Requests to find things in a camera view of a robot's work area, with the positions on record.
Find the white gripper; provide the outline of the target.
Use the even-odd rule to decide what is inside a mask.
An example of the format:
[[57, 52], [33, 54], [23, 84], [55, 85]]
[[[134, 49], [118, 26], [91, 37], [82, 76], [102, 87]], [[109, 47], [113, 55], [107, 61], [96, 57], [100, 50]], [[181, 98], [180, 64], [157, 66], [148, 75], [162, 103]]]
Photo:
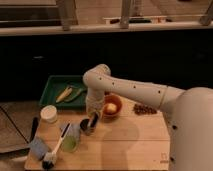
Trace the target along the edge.
[[89, 89], [86, 95], [86, 113], [88, 114], [89, 119], [88, 127], [94, 128], [99, 119], [99, 112], [105, 102], [105, 94], [103, 91]]

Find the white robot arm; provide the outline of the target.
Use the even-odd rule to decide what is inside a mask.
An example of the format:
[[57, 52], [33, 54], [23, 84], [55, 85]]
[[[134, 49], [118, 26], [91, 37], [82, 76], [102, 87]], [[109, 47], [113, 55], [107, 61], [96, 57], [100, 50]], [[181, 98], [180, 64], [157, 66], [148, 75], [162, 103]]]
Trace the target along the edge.
[[120, 79], [105, 64], [87, 70], [83, 83], [87, 111], [101, 109], [110, 92], [171, 116], [168, 171], [213, 171], [213, 88]]

